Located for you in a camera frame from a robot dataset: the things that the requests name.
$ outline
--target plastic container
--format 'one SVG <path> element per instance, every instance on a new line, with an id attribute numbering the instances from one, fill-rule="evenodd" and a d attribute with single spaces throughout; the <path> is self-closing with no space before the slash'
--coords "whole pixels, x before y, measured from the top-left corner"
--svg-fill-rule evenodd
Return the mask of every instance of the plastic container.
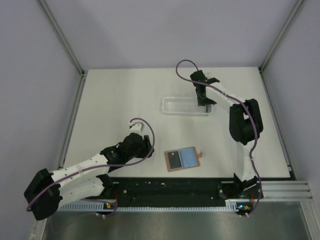
<path id="1" fill-rule="evenodd" d="M 212 114 L 211 105 L 198 106 L 195 97 L 167 96 L 162 100 L 162 111 L 167 115 L 207 117 Z"/>

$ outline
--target white table surface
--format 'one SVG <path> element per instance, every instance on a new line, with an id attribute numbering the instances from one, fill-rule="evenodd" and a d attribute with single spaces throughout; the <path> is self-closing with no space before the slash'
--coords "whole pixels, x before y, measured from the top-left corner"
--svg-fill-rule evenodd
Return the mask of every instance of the white table surface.
<path id="1" fill-rule="evenodd" d="M 202 68 L 244 99 L 255 98 L 263 132 L 254 151 L 261 177 L 287 178 L 289 172 L 256 67 Z M 194 68 L 181 68 L 189 78 Z M 128 121 L 147 120 L 155 132 L 155 152 L 134 166 L 111 172 L 111 177 L 210 177 L 231 178 L 235 172 L 236 144 L 229 133 L 229 116 L 219 106 L 207 117 L 162 113 L 164 97 L 195 97 L 195 87 L 176 76 L 173 68 L 89 70 L 74 123 L 65 167 L 92 157 L 121 142 L 130 132 Z M 148 127 L 145 134 L 150 135 Z M 203 152 L 200 166 L 168 172 L 165 151 L 196 147 Z"/>

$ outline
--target purple cable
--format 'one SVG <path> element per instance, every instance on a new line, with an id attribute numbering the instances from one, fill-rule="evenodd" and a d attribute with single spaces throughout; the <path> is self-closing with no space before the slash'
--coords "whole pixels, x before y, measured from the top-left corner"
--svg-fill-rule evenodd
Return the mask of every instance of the purple cable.
<path id="1" fill-rule="evenodd" d="M 118 209 L 117 205 L 115 202 L 108 202 L 108 201 L 103 201 L 103 200 L 96 200 L 96 199 L 81 199 L 82 201 L 87 201 L 87 202 L 96 202 L 96 203 L 104 203 L 104 204 L 110 204 L 114 207 L 114 210 L 109 213 L 108 215 L 105 215 L 107 217 L 111 217 L 112 215 L 114 215 L 116 213 L 116 210 Z M 64 230 L 66 230 L 66 228 L 68 228 L 70 225 L 74 224 L 76 221 L 78 221 L 79 219 L 82 219 L 83 217 L 86 216 L 91 216 L 91 215 L 96 215 L 96 213 L 90 212 L 90 213 L 85 213 L 82 214 L 80 216 L 78 216 L 76 219 L 68 222 L 66 224 L 66 226 L 62 229 L 60 229 L 59 231 L 55 231 L 52 222 L 50 223 L 50 230 L 52 232 L 53 235 L 58 235 L 60 233 L 62 233 Z"/>
<path id="2" fill-rule="evenodd" d="M 176 67 L 175 67 L 175 73 L 177 74 L 177 76 L 178 76 L 179 78 L 181 78 L 182 80 L 185 80 L 185 81 L 187 81 L 187 82 L 193 83 L 193 84 L 199 84 L 199 85 L 203 85 L 203 86 L 212 88 L 212 89 L 216 90 L 218 93 L 226 96 L 227 98 L 229 98 L 229 99 L 231 99 L 231 100 L 239 103 L 239 104 L 244 108 L 244 111 L 246 112 L 246 114 L 248 115 L 248 117 L 249 117 L 249 119 L 250 119 L 250 122 L 251 122 L 252 127 L 253 127 L 253 132 L 254 132 L 254 144 L 253 144 L 252 148 L 250 149 L 249 158 L 250 158 L 250 160 L 251 160 L 252 168 L 253 168 L 255 174 L 257 175 L 258 180 L 259 180 L 259 183 L 260 183 L 260 185 L 259 185 L 259 190 L 260 190 L 260 192 L 259 192 L 258 198 L 257 198 L 257 200 L 256 200 L 256 204 L 254 205 L 252 211 L 251 211 L 250 213 L 248 213 L 248 215 L 247 215 L 247 216 L 249 217 L 249 216 L 251 216 L 251 215 L 254 213 L 254 211 L 256 210 L 256 208 L 257 208 L 257 206 L 258 206 L 258 204 L 259 204 L 259 202 L 260 202 L 260 199 L 261 199 L 261 197 L 262 197 L 261 177 L 260 177 L 260 175 L 259 175 L 259 173 L 258 173 L 258 171 L 257 171 L 257 169 L 256 169 L 256 166 L 255 166 L 255 163 L 254 163 L 254 160 L 253 160 L 253 156 L 252 156 L 252 153 L 253 153 L 253 151 L 255 150 L 255 148 L 256 148 L 256 146 L 257 146 L 257 142 L 258 142 L 258 132 L 257 132 L 257 128 L 256 128 L 256 125 L 255 125 L 254 119 L 253 119 L 253 117 L 251 116 L 251 114 L 250 114 L 248 108 L 246 107 L 246 105 L 245 105 L 242 101 L 240 101 L 239 99 L 237 99 L 237 98 L 235 98 L 235 97 L 233 97 L 233 96 L 230 96 L 230 95 L 224 93 L 224 92 L 221 91 L 219 88 L 217 88 L 217 87 L 215 87 L 215 86 L 212 86 L 212 85 L 210 85 L 210 84 L 207 84 L 207 83 L 204 83 L 204 82 L 192 81 L 192 80 L 190 80 L 190 79 L 187 79 L 187 78 L 181 76 L 181 75 L 178 73 L 178 67 L 179 67 L 179 65 L 180 65 L 181 63 L 183 63 L 183 62 L 192 63 L 192 64 L 194 65 L 194 67 L 196 68 L 196 70 L 199 71 L 199 68 L 197 67 L 197 65 L 196 65 L 193 61 L 191 61 L 191 60 L 189 60 L 189 59 L 181 60 L 180 62 L 178 62 L 178 64 L 177 64 Z"/>
<path id="3" fill-rule="evenodd" d="M 151 146 L 151 150 L 148 152 L 148 154 L 147 154 L 144 158 L 142 158 L 141 160 L 136 161 L 136 162 L 133 162 L 133 163 L 129 163 L 129 164 L 103 164 L 103 165 L 97 165 L 97 166 L 90 166 L 90 167 L 87 167 L 87 168 L 85 168 L 85 169 L 82 169 L 82 172 L 83 172 L 83 173 L 86 172 L 86 171 L 92 170 L 92 169 L 105 168 L 105 167 L 128 167 L 128 166 L 133 166 L 133 165 L 139 164 L 139 163 L 141 163 L 142 161 L 146 160 L 146 159 L 152 154 L 152 152 L 153 152 L 153 150 L 154 150 L 154 148 L 155 148 L 155 140 L 156 140 L 154 130 L 152 129 L 152 127 L 150 126 L 150 124 L 149 124 L 146 120 L 144 120 L 144 119 L 142 119 L 142 118 L 140 118 L 140 117 L 135 117 L 135 118 L 132 118 L 132 119 L 130 120 L 130 123 L 131 123 L 132 121 L 134 121 L 134 120 L 142 121 L 142 122 L 144 122 L 144 123 L 150 128 L 150 131 L 151 131 L 151 133 L 152 133 L 152 146 Z M 73 176 L 76 176 L 76 175 L 78 175 L 78 174 L 79 174 L 79 172 L 77 171 L 77 172 L 74 172 L 74 173 L 72 173 L 72 174 L 70 174 L 70 175 L 68 175 L 68 176 L 65 176 L 65 177 L 63 177 L 63 178 L 61 178 L 61 179 L 59 179 L 59 180 L 51 183 L 49 186 L 47 186 L 47 187 L 44 188 L 41 192 L 39 192 L 38 195 L 34 197 L 34 199 L 32 199 L 32 200 L 30 201 L 30 203 L 29 203 L 28 206 L 26 207 L 26 211 L 27 211 L 27 212 L 31 212 L 31 207 L 32 207 L 32 205 L 33 205 L 33 204 L 42 196 L 42 194 L 44 194 L 49 188 L 51 188 L 52 186 L 54 186 L 54 185 L 56 185 L 56 184 L 58 184 L 58 183 L 61 183 L 62 181 L 66 180 L 66 179 L 72 178 Z"/>

